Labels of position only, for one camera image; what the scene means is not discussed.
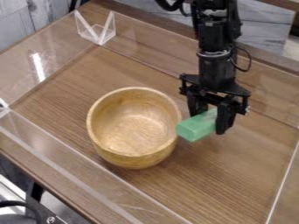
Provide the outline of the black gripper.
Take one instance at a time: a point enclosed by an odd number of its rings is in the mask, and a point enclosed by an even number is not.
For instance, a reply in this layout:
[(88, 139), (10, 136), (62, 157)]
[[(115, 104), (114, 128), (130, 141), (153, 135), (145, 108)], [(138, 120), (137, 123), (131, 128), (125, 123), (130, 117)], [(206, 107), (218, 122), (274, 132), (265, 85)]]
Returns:
[(190, 115), (197, 116), (218, 107), (217, 134), (223, 135), (233, 127), (237, 114), (245, 115), (251, 93), (237, 82), (238, 51), (198, 52), (199, 73), (181, 75), (181, 94), (187, 97)]

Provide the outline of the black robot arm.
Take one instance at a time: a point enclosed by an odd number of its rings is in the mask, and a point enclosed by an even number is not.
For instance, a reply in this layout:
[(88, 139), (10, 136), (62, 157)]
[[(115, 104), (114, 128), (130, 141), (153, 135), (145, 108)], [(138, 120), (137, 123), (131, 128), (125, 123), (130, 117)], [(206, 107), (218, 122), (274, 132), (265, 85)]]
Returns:
[(155, 0), (166, 11), (179, 11), (191, 18), (193, 29), (199, 41), (199, 72), (181, 75), (181, 94), (187, 97), (191, 116), (217, 107), (215, 128), (219, 135), (233, 127), (237, 115), (249, 109), (251, 92), (237, 82), (237, 72), (250, 68), (238, 64), (242, 36), (238, 0), (191, 0), (191, 10), (183, 10), (185, 0)]

